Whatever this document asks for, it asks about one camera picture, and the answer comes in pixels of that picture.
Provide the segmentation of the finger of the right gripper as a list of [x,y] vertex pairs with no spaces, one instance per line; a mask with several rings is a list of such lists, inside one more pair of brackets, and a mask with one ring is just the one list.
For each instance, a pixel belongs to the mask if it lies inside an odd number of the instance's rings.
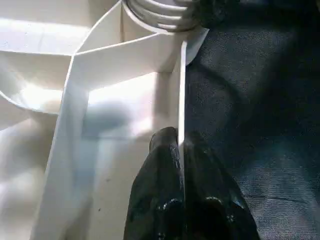
[[221,24],[240,6],[239,0],[200,0],[196,5],[196,20],[204,28]]

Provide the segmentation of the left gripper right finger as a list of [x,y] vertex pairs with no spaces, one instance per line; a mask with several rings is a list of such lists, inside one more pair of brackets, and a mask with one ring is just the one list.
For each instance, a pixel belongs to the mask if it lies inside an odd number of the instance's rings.
[[184,178],[187,239],[260,239],[238,184],[200,136],[185,138]]

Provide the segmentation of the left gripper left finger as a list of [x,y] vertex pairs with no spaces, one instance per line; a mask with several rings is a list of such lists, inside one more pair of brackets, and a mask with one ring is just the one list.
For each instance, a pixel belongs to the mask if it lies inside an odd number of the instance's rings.
[[180,240],[185,226],[185,193],[177,130],[165,127],[150,140],[149,153],[130,192],[125,240]]

